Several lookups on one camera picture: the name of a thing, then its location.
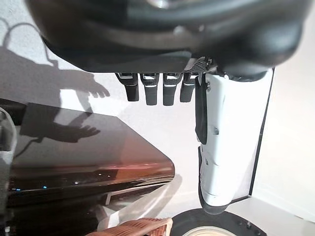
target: round black object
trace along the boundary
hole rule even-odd
[[[209,215],[201,208],[188,210],[173,217],[170,235],[183,236],[188,231],[203,226],[218,227],[236,236],[267,236],[263,230],[240,216],[226,211],[219,215]]]

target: black strip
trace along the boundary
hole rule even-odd
[[[243,196],[243,197],[240,197],[240,198],[237,198],[237,199],[233,199],[230,204],[238,203],[238,202],[240,202],[240,201],[242,201],[242,200],[245,200],[245,199],[247,199],[247,198],[250,198],[250,196],[247,195],[247,196]]]
[[[257,171],[257,165],[258,165],[258,159],[259,159],[259,154],[260,154],[261,141],[262,141],[262,136],[263,136],[264,128],[265,128],[265,122],[266,122],[267,111],[268,111],[268,106],[269,106],[269,100],[270,100],[270,94],[271,94],[271,89],[272,89],[272,83],[274,81],[274,75],[275,75],[275,69],[273,68],[273,74],[272,74],[271,85],[270,85],[270,89],[269,89],[269,95],[268,95],[266,110],[265,110],[264,119],[262,121],[261,128],[260,128],[260,134],[259,134],[259,139],[258,139],[257,152],[256,152],[256,156],[255,156],[254,168],[253,168],[253,171],[252,171],[252,181],[251,181],[249,195],[252,195],[252,189],[254,187],[256,171]]]

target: white wall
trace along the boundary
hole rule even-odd
[[[253,196],[315,222],[315,8],[276,68]]]
[[[2,0],[0,17],[10,27],[33,21],[22,0]],[[91,74],[81,71],[49,52],[45,56],[41,39],[32,27],[20,26],[11,32],[8,48],[3,46],[7,32],[5,21],[0,21],[0,97],[19,102],[34,102],[63,108],[86,110],[118,116],[156,148],[165,153],[175,164],[182,182],[169,203],[176,204],[175,211],[200,207],[197,195],[198,146],[195,128],[194,95],[190,103],[179,102],[180,85],[172,107],[162,105],[162,84],[159,84],[158,105],[145,104],[144,88],[140,84],[140,101],[129,103],[123,85],[114,74]],[[95,92],[107,95],[93,97]],[[252,164],[236,198],[248,194]]]

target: white backdrop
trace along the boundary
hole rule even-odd
[[[276,68],[253,196],[315,222],[315,8],[297,53]]]

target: black robotic finger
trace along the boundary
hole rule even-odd
[[[125,86],[129,102],[139,101],[138,74],[116,73],[117,79]]]
[[[182,73],[163,74],[163,105],[173,106],[177,84],[182,80]]]
[[[181,102],[191,101],[192,92],[195,88],[195,78],[197,78],[197,76],[198,75],[195,73],[184,74],[184,79],[183,79],[182,87],[181,87],[181,96],[180,96]]]
[[[144,85],[146,102],[149,106],[157,104],[159,73],[140,74],[141,82]]]

